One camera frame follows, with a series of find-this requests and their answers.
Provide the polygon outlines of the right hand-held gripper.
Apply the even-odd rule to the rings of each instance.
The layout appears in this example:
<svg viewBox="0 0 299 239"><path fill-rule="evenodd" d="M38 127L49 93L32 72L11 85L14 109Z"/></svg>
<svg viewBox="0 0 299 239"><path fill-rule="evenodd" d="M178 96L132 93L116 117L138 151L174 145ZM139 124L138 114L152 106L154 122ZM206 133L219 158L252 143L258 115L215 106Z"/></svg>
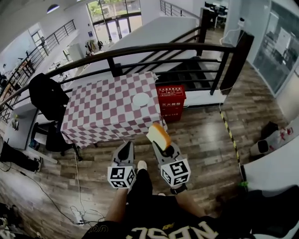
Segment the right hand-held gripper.
<svg viewBox="0 0 299 239"><path fill-rule="evenodd" d="M181 151L177 144L174 142L168 147L168 154L170 160L165 160L158 144L153 141L152 146L158 162L162 162L158 167L162 178L167 182L170 187L176 187L183 183L187 183L190 179L191 169L186 158L182 158Z"/></svg>

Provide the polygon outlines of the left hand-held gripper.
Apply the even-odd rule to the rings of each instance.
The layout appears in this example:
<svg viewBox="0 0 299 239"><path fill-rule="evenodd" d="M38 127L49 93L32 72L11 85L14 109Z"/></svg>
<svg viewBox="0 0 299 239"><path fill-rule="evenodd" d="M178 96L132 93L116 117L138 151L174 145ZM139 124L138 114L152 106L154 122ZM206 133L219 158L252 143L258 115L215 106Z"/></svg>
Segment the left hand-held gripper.
<svg viewBox="0 0 299 239"><path fill-rule="evenodd" d="M114 189L130 189L136 178L135 148L132 141L120 145L113 154L113 162L107 168L107 180Z"/></svg>

